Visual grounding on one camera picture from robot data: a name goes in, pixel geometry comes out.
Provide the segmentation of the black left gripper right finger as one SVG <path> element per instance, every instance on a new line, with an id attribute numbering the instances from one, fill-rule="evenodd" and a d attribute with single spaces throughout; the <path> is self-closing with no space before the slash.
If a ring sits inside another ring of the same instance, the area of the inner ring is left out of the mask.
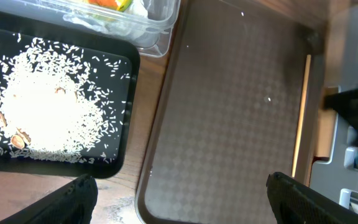
<path id="1" fill-rule="evenodd" d="M 270 174 L 266 187 L 278 224 L 358 224 L 358 214 L 282 172 Z"/>

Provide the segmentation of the wooden chopstick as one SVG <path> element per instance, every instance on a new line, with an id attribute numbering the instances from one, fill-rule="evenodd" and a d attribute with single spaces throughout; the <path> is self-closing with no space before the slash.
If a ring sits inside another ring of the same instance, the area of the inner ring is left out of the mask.
<path id="1" fill-rule="evenodd" d="M 301 101 L 300 101 L 300 110 L 298 115 L 298 126 L 296 130 L 296 139 L 295 139 L 295 148 L 293 154 L 293 164 L 291 170 L 291 176 L 295 178 L 296 168 L 298 165 L 298 158 L 300 153 L 300 144 L 301 144 L 301 135 L 305 117 L 305 108 L 306 108 L 306 99 L 307 99 L 307 90 L 308 90 L 308 81 L 310 75 L 310 66 L 311 66 L 311 55 L 308 54 L 306 56 L 305 61 L 305 69 L 304 69 L 304 76 L 303 76 L 303 84 L 301 89 Z"/>

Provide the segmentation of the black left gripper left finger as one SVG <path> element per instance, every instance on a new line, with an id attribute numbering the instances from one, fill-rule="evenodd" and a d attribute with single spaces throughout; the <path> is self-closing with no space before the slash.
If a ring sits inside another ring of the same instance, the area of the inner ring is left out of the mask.
<path id="1" fill-rule="evenodd" d="M 92 218 L 98 199 L 94 177 L 81 175 L 0 224 L 85 224 Z"/>

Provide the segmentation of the white tissue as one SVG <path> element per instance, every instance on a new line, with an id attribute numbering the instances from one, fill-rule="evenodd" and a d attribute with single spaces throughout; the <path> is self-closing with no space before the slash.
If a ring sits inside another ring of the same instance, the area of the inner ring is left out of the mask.
<path id="1" fill-rule="evenodd" d="M 132 16 L 139 16 L 142 19 L 148 18 L 149 15 L 146 7 L 144 6 L 144 2 L 140 0 L 132 0 L 132 4 L 123 13 Z M 71 13 L 63 16 L 63 20 L 76 25 L 81 25 L 101 34 L 131 41 L 134 45 L 142 48 L 149 48 L 157 42 L 157 34 L 148 32 L 146 26 L 142 26 L 137 22 L 115 19 L 111 16 L 104 16 L 97 12 L 72 10 Z"/>

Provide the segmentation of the yellow green snack wrapper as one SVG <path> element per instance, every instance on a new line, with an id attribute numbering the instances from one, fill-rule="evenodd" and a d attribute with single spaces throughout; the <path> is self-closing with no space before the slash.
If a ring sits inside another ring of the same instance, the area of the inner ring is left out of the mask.
<path id="1" fill-rule="evenodd" d="M 132 4 L 132 0 L 87 0 L 86 2 L 120 12 L 124 12 Z"/>

